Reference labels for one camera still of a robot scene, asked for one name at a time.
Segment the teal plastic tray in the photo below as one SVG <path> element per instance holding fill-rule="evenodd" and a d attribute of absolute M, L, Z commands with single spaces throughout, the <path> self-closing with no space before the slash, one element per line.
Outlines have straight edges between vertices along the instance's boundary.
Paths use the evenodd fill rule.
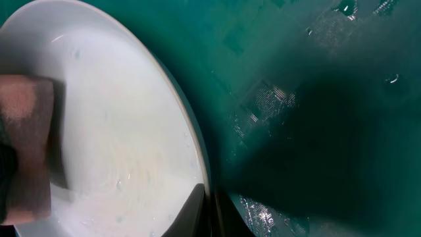
<path fill-rule="evenodd" d="M 245 233 L 420 235 L 420 2 L 95 1 L 185 93 Z"/>

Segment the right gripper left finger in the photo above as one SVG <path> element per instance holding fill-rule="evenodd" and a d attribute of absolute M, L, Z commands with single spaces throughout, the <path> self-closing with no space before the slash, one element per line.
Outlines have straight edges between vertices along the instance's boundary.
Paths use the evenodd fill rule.
<path fill-rule="evenodd" d="M 209 214 L 205 202 L 205 186 L 196 184 L 162 237 L 209 237 Z"/>

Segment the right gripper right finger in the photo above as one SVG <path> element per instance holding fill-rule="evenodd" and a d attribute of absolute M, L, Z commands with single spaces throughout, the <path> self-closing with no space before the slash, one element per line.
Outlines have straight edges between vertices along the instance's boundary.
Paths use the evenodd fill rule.
<path fill-rule="evenodd" d="M 255 237 L 228 194 L 221 189 L 212 193 L 212 236 Z"/>

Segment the light blue plate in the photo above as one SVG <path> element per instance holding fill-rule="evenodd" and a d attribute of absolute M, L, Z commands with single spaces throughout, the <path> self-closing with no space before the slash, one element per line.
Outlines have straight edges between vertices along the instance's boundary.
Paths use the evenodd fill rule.
<path fill-rule="evenodd" d="M 209 182 L 176 81 L 121 23 L 32 1 L 1 27 L 1 72 L 55 83 L 50 217 L 20 236 L 162 236 Z"/>

